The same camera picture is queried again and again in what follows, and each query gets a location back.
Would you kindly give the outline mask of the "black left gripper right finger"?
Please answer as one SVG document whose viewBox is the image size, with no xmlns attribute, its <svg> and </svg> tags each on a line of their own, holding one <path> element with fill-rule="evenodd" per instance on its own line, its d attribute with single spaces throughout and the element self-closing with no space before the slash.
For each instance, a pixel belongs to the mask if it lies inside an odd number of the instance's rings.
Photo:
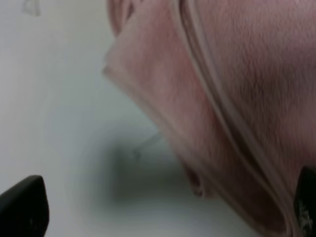
<svg viewBox="0 0 316 237">
<path fill-rule="evenodd" d="M 316 169 L 303 167 L 295 194 L 294 210 L 304 237 L 316 237 Z"/>
</svg>

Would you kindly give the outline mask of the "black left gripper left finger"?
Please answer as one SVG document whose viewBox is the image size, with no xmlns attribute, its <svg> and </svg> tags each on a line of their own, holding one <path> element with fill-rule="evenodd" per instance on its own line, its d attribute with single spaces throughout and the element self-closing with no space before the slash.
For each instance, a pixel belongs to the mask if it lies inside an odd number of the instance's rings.
<svg viewBox="0 0 316 237">
<path fill-rule="evenodd" d="M 2 237 L 43 237 L 49 224 L 45 183 L 31 175 L 0 195 Z"/>
</svg>

